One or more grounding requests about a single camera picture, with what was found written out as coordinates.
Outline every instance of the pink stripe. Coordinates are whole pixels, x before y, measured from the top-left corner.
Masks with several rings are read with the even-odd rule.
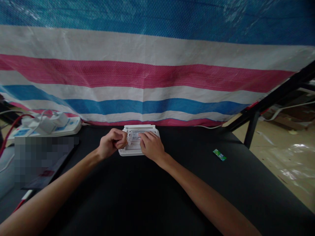
[[[29,81],[86,87],[164,88],[191,86],[217,91],[269,92],[294,72],[206,65],[153,66],[115,61],[70,61],[1,55]]]
[[[0,70],[14,70],[11,66],[0,59]]]
[[[161,121],[121,121],[121,122],[97,122],[97,121],[87,121],[86,123],[91,125],[99,125],[99,126],[124,126],[124,125],[157,125],[157,126],[196,126],[196,125],[203,125],[203,126],[219,126],[224,124],[225,122],[222,121],[212,121],[208,119],[197,119],[191,121],[181,121],[176,119],[165,119]]]
[[[24,110],[27,111],[32,111],[35,113],[41,114],[44,110],[31,110],[25,107],[22,104],[16,103],[16,102],[10,102],[10,104],[20,107]],[[45,113],[47,115],[52,115],[51,111],[47,111]],[[66,113],[67,117],[75,117],[78,116],[76,114],[72,113]],[[209,119],[196,119],[196,120],[191,120],[191,121],[181,121],[181,120],[176,120],[176,119],[165,119],[161,121],[120,121],[120,122],[98,122],[98,121],[86,121],[86,123],[91,124],[91,125],[97,125],[97,126],[124,126],[124,125],[145,125],[145,124],[151,124],[151,125],[157,125],[157,126],[196,126],[196,125],[203,125],[203,126],[209,126],[209,127],[214,127],[214,126],[219,126],[225,123],[225,121],[212,121]]]

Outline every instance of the black table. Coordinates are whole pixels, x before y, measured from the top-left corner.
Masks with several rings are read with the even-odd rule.
[[[82,127],[80,145],[62,173],[112,127]],[[222,194],[263,235],[314,234],[314,214],[228,129],[158,127],[165,151]],[[214,149],[227,160],[222,162]],[[9,215],[24,191],[2,199]],[[118,152],[100,163],[51,220],[43,235],[220,234],[180,185],[145,156]]]

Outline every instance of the power strip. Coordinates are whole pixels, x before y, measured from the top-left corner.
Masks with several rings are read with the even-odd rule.
[[[52,132],[48,135],[41,135],[33,129],[28,127],[19,126],[15,131],[13,131],[8,140],[14,141],[15,137],[60,137],[66,135],[77,134],[81,129],[81,118],[80,117],[71,117],[68,118],[68,122],[64,127],[54,127]]]
[[[118,150],[121,156],[144,155],[140,147],[139,133],[151,131],[155,133],[157,136],[160,136],[158,130],[155,128],[155,125],[129,125],[125,126],[122,131],[125,131],[127,133],[128,145],[125,148]]]

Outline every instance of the plastic sheet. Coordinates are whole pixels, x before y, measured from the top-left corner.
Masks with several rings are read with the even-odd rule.
[[[217,126],[315,59],[310,1],[0,1],[0,93],[98,125]]]
[[[257,156],[313,212],[315,190],[315,146],[293,144],[286,148],[265,147]]]

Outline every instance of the pixelated area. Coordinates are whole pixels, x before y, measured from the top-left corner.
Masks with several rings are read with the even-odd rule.
[[[29,184],[35,188],[47,185],[68,153],[79,144],[78,137],[16,137],[14,158],[14,188]]]

